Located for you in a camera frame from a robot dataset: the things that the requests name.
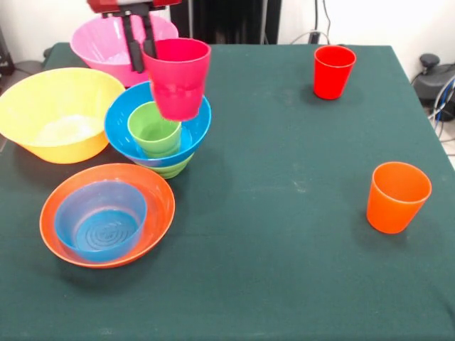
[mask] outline pink bowl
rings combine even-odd
[[[177,38],[177,28],[172,22],[150,14],[155,40]],[[140,44],[145,39],[144,27],[138,16],[132,16],[133,34]],[[116,77],[125,87],[149,80],[147,73],[132,71],[121,18],[101,17],[84,23],[71,39],[73,52],[92,69]]]

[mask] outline cup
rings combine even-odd
[[[128,118],[128,130],[149,158],[163,158],[180,148],[182,123],[161,116],[155,102],[137,107]]]
[[[357,57],[339,45],[326,45],[314,53],[314,93],[322,99],[341,97]]]
[[[432,194],[432,182],[417,167],[387,162],[373,172],[367,220],[378,231],[403,231]]]
[[[190,39],[155,42],[158,59],[142,53],[151,91],[165,119],[188,121],[198,115],[210,64],[210,46]]]

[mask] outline blue bowl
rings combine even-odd
[[[71,193],[55,213],[60,242],[81,258],[103,262],[127,254],[139,241],[147,204],[135,187],[99,181]]]
[[[128,117],[139,106],[153,101],[150,82],[130,87],[123,92],[107,111],[105,131],[109,142],[131,161],[146,167],[169,167],[190,157],[200,146],[212,121],[212,110],[204,97],[199,114],[182,123],[180,150],[165,158],[147,158],[128,131]]]

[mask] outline yellow bowl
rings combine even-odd
[[[0,96],[0,134],[49,162],[87,160],[106,147],[105,115],[123,91],[119,80],[97,70],[38,73]]]

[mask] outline orange bowl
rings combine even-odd
[[[141,238],[128,254],[114,261],[94,263],[81,259],[60,243],[55,233],[54,219],[58,207],[69,194],[84,185],[103,180],[124,181],[136,187],[146,200],[147,216]],[[50,194],[41,210],[40,232],[44,244],[64,261],[87,268],[114,268],[131,263],[150,251],[171,226],[174,212],[172,189],[160,175],[137,165],[109,163],[83,170],[62,182]]]

